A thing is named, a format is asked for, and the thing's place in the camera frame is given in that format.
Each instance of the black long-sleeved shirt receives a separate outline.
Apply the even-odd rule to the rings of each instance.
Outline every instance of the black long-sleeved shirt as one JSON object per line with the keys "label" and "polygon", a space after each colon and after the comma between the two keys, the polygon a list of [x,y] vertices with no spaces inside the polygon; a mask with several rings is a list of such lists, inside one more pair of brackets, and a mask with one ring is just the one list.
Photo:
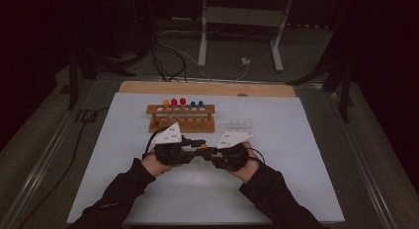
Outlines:
{"label": "black long-sleeved shirt", "polygon": [[[84,209],[82,216],[68,228],[122,228],[135,199],[144,194],[148,184],[155,180],[135,158],[131,168],[117,175],[102,198]],[[323,228],[307,209],[298,205],[282,174],[264,164],[246,185],[241,186],[240,191],[278,228]]]}

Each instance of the person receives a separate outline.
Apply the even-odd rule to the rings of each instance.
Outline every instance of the person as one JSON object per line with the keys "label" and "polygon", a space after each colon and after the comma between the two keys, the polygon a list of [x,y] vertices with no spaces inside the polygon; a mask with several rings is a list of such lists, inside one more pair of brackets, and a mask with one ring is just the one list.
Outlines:
{"label": "person", "polygon": [[[244,142],[249,156],[257,159],[249,142]],[[83,210],[68,228],[122,228],[135,199],[158,176],[173,167],[161,164],[154,154],[142,161],[135,158],[126,173],[118,174],[106,188],[102,198]],[[288,189],[283,175],[263,164],[250,160],[237,172],[230,172],[243,182],[239,191],[252,201],[280,229],[323,228],[309,210],[299,205]]]}

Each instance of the dark background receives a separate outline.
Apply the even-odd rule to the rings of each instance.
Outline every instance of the dark background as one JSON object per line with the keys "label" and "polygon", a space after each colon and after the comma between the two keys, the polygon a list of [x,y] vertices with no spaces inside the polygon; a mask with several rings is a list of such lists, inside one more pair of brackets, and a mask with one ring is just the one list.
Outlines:
{"label": "dark background", "polygon": [[[53,75],[68,64],[65,42],[68,26],[85,45],[113,54],[124,48],[123,30],[116,31],[116,19],[128,16],[130,5],[115,0],[111,8],[109,1],[113,0],[0,0],[0,149],[56,86]],[[170,20],[173,16],[197,19],[201,13],[201,0],[148,1],[159,19]],[[209,3],[225,1],[209,0]],[[272,1],[258,0],[256,4],[275,6]],[[360,84],[417,191],[418,2],[293,0],[288,20],[296,29],[310,25],[335,30],[324,56],[353,58],[353,80]],[[240,3],[248,4],[236,0],[234,6],[240,7]],[[139,8],[144,3],[138,2],[136,6],[138,13],[146,9]]]}

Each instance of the hand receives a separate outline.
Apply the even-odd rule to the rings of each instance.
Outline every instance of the hand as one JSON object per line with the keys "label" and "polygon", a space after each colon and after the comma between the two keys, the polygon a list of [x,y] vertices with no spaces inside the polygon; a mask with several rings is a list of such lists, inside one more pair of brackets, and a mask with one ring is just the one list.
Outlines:
{"label": "hand", "polygon": [[[249,152],[249,157],[258,158],[255,153],[253,152],[252,145],[250,145],[249,142],[243,142],[244,147],[247,148],[247,151]],[[230,172],[231,175],[237,177],[240,179],[244,184],[247,184],[249,180],[253,177],[253,174],[259,169],[259,162],[255,160],[249,160],[247,161],[246,165],[242,167],[237,172]]]}
{"label": "hand", "polygon": [[157,160],[156,155],[153,152],[154,149],[151,150],[151,154],[147,154],[146,157],[142,159],[141,164],[153,177],[157,178],[161,174],[169,172],[174,166],[162,164]]}

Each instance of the white tabletop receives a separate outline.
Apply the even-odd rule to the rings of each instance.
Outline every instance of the white tabletop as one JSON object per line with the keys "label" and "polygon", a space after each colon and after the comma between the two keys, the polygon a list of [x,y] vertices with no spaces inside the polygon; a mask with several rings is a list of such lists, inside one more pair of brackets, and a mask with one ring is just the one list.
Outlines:
{"label": "white tabletop", "polygon": [[[283,173],[299,204],[321,222],[344,217],[299,98],[115,95],[67,221],[103,194],[132,159],[140,158],[150,137],[146,107],[165,99],[186,98],[215,105],[215,133],[184,133],[215,146],[231,119],[251,118],[251,144],[266,164]],[[239,191],[241,182],[200,158],[150,184],[126,219],[130,224],[254,224],[270,220]]]}

